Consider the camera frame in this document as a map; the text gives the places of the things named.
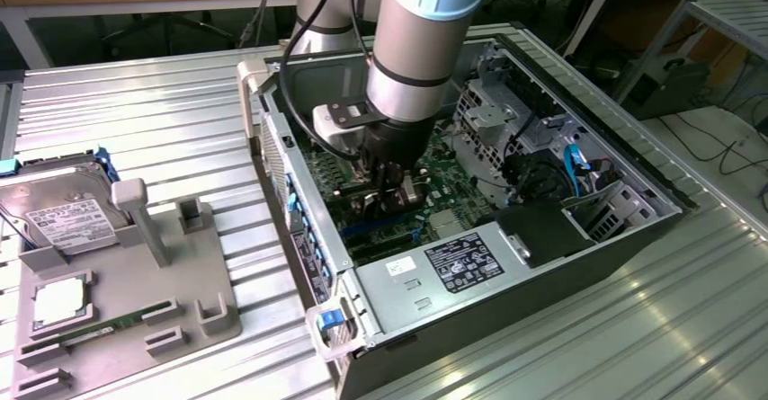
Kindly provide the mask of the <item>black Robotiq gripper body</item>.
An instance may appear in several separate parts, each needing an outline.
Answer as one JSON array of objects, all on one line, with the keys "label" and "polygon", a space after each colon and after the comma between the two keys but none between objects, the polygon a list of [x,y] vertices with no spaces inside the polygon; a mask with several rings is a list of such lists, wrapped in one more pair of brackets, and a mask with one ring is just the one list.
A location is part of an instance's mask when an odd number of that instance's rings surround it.
[{"label": "black Robotiq gripper body", "polygon": [[367,169],[394,164],[402,170],[410,170],[426,152],[431,133],[432,118],[415,122],[382,120],[368,124],[360,146]]}]

